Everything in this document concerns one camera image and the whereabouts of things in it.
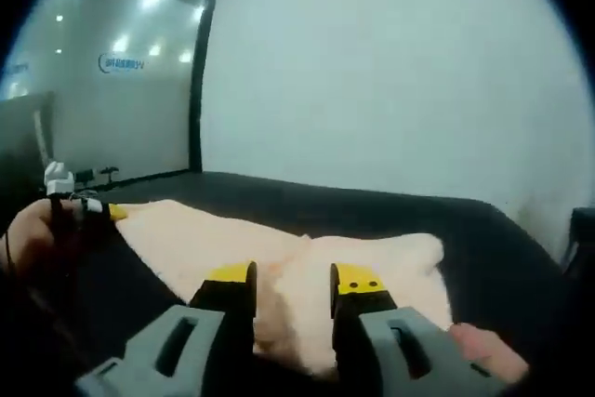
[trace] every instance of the white wall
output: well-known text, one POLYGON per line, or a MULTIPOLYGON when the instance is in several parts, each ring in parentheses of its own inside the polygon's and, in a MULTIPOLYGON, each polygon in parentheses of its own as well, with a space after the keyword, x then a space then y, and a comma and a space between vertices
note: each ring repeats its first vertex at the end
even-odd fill
POLYGON ((204 166, 483 200, 559 259, 590 102, 549 0, 217 0, 204 166))
POLYGON ((52 149, 73 171, 118 166, 121 180, 187 168, 192 62, 179 56, 194 52, 203 1, 40 0, 8 62, 28 70, 4 79, 0 99, 53 92, 52 149), (123 35, 127 49, 113 52, 123 35), (104 73, 102 53, 143 69, 104 73))

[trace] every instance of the fluffy towel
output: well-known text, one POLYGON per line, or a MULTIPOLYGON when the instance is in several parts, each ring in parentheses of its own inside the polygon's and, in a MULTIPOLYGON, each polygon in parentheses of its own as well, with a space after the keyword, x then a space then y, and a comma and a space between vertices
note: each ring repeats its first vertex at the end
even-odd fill
POLYGON ((297 237, 251 222, 219 218, 174 201, 124 205, 117 223, 139 257, 182 299, 215 268, 258 264, 255 351, 317 377, 331 377, 330 264, 371 268, 399 306, 412 306, 442 329, 452 323, 436 265, 441 242, 429 234, 362 241, 297 237))

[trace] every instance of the gray plastic part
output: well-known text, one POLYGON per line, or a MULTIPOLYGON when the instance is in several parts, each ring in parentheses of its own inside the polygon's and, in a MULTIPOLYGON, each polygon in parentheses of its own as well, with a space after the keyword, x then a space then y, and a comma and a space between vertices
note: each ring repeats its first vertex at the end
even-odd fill
POLYGON ((223 316, 219 311, 174 306, 126 343, 123 360, 111 358, 79 378, 76 388, 92 397, 198 397, 223 316), (172 377, 167 377, 156 365, 181 324, 191 324, 193 328, 172 377))
POLYGON ((360 315, 380 364, 382 395, 496 396, 505 384, 487 377, 463 358, 453 338, 412 308, 360 315), (411 378, 399 345, 399 331, 413 336, 430 361, 430 371, 411 378))

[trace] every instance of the human hand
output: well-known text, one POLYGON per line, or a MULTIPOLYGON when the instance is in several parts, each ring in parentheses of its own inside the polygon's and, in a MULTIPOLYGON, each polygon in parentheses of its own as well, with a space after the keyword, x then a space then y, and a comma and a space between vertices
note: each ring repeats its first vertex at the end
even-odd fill
MULTIPOLYGON (((62 200, 62 208, 67 216, 74 210, 73 202, 62 200)), ((7 239, 10 261, 19 278, 26 277, 34 267, 71 253, 57 247, 55 236, 50 230, 52 209, 49 199, 38 200, 22 209, 0 239, 0 266, 10 272, 7 258, 7 239)))
POLYGON ((506 383, 518 382, 529 370, 527 362, 495 332, 474 325, 453 324, 448 332, 463 351, 466 360, 483 367, 506 383))

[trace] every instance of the black mat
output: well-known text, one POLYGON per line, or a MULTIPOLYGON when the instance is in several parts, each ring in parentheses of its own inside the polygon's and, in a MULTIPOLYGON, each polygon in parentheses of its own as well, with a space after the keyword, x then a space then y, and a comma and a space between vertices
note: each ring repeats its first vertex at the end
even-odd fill
MULTIPOLYGON (((545 250, 494 207, 471 200, 336 190, 229 174, 183 174, 102 194, 106 201, 174 199, 293 234, 381 238, 430 232, 456 322, 495 330, 530 363, 548 338, 568 284, 545 250)), ((178 302, 114 232, 81 270, 96 360, 178 302)))

